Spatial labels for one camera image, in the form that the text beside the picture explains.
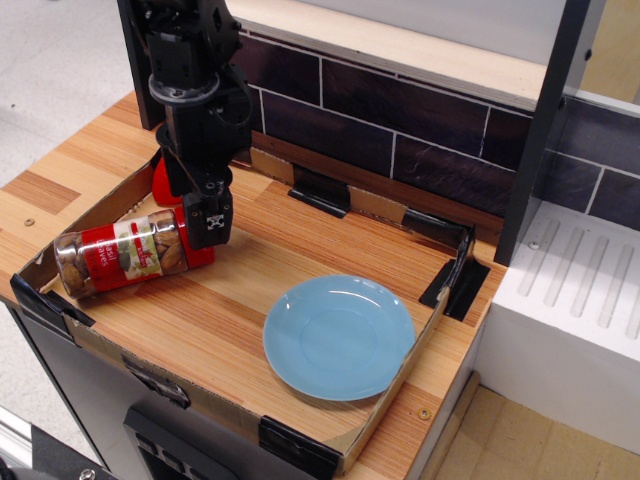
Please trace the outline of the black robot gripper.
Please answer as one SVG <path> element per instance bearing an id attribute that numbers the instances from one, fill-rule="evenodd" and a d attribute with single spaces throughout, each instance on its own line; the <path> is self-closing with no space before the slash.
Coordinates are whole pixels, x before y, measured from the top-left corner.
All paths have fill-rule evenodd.
<path id="1" fill-rule="evenodd" d="M 156 139 L 170 193 L 184 195 L 189 245 L 201 250 L 228 243 L 233 221 L 229 164 L 251 145 L 253 106 L 246 77 L 216 74 L 195 88 L 155 80 L 154 99 L 165 107 Z"/>

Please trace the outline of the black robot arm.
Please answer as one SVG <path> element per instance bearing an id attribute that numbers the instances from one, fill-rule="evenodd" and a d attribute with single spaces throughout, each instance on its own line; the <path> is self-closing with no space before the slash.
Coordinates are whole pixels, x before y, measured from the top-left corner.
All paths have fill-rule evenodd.
<path id="1" fill-rule="evenodd" d="M 125 8 L 150 61 L 150 96 L 164 108 L 156 140 L 189 244 L 225 244 L 233 219 L 230 163 L 252 140 L 251 92 L 230 62 L 241 25 L 223 1 L 128 1 Z"/>

